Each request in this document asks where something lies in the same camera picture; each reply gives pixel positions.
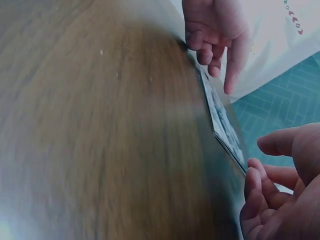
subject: finger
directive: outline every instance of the finger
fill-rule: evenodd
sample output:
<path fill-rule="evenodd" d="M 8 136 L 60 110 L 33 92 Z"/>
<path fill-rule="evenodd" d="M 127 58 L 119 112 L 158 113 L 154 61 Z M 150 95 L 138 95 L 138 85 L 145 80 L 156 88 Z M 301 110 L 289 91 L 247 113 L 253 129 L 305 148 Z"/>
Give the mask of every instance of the finger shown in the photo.
<path fill-rule="evenodd" d="M 257 145 L 262 152 L 272 156 L 291 156 L 292 144 L 298 133 L 298 127 L 281 129 L 258 139 Z"/>
<path fill-rule="evenodd" d="M 299 175 L 294 167 L 288 166 L 263 166 L 268 178 L 277 184 L 285 186 L 288 189 L 294 190 L 299 180 Z"/>
<path fill-rule="evenodd" d="M 220 77 L 220 73 L 221 73 L 220 68 L 221 68 L 221 59 L 213 58 L 208 66 L 208 72 L 212 77 L 218 78 Z"/>
<path fill-rule="evenodd" d="M 248 161 L 248 166 L 257 169 L 261 177 L 262 194 L 271 209 L 277 210 L 291 196 L 286 192 L 280 192 L 267 175 L 267 172 L 261 162 L 256 158 L 251 158 Z"/>
<path fill-rule="evenodd" d="M 261 177 L 257 169 L 249 167 L 245 175 L 244 197 L 247 200 L 253 189 L 262 191 Z"/>
<path fill-rule="evenodd" d="M 225 51 L 225 46 L 212 46 L 212 53 L 215 59 L 221 59 Z"/>
<path fill-rule="evenodd" d="M 196 59 L 198 60 L 199 64 L 201 65 L 209 65 L 212 60 L 212 51 L 206 49 L 200 49 L 196 52 Z"/>
<path fill-rule="evenodd" d="M 218 31 L 200 22 L 186 21 L 185 30 L 190 33 L 202 32 L 202 40 L 209 44 L 218 44 L 221 40 Z"/>
<path fill-rule="evenodd" d="M 231 54 L 227 58 L 224 80 L 224 92 L 226 94 L 232 93 L 237 78 L 247 63 L 250 45 L 251 38 L 247 31 L 232 41 Z"/>
<path fill-rule="evenodd" d="M 192 32 L 191 35 L 185 40 L 186 45 L 194 51 L 198 51 L 202 47 L 203 34 L 201 31 Z"/>
<path fill-rule="evenodd" d="M 199 64 L 209 65 L 213 57 L 212 44 L 203 42 L 201 49 L 196 52 L 196 57 Z"/>

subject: teal floor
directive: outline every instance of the teal floor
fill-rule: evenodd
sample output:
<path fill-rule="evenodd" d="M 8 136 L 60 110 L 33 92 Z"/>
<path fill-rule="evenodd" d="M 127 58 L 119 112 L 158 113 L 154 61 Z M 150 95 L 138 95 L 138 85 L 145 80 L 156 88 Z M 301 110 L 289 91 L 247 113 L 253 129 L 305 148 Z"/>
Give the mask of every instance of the teal floor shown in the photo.
<path fill-rule="evenodd" d="M 257 138 L 274 130 L 320 122 L 320 52 L 233 103 L 249 156 L 264 164 L 293 166 L 286 156 L 267 156 Z"/>

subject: hand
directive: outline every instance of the hand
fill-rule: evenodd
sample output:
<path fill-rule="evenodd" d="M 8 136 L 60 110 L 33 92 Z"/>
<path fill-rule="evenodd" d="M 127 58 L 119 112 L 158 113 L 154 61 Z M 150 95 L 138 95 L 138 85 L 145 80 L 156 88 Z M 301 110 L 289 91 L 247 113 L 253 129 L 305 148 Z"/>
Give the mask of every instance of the hand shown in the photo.
<path fill-rule="evenodd" d="M 319 239 L 320 124 L 278 130 L 257 143 L 265 154 L 292 156 L 296 169 L 249 160 L 240 213 L 244 238 Z M 274 183 L 294 193 L 279 192 Z"/>
<path fill-rule="evenodd" d="M 228 47 L 224 92 L 230 94 L 251 47 L 242 0 L 182 0 L 182 8 L 186 44 L 197 51 L 201 65 L 208 65 L 211 76 L 220 76 L 221 58 Z"/>

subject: white bag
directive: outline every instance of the white bag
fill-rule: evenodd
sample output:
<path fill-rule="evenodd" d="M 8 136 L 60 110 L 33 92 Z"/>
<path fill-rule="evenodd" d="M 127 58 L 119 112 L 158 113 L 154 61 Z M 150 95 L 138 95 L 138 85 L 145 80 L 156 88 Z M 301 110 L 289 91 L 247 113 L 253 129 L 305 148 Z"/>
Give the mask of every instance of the white bag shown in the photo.
<path fill-rule="evenodd" d="M 245 69 L 230 96 L 235 102 L 320 51 L 320 0 L 256 1 L 249 21 L 254 40 Z M 222 58 L 221 80 L 227 56 Z"/>

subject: wood grain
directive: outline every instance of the wood grain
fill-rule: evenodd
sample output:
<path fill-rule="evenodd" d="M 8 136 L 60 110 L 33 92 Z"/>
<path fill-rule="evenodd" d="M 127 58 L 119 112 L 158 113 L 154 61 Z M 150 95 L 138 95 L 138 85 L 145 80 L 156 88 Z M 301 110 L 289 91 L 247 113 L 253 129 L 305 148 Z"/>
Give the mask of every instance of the wood grain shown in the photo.
<path fill-rule="evenodd" d="M 238 238 L 244 176 L 173 9 L 0 2 L 1 239 Z"/>

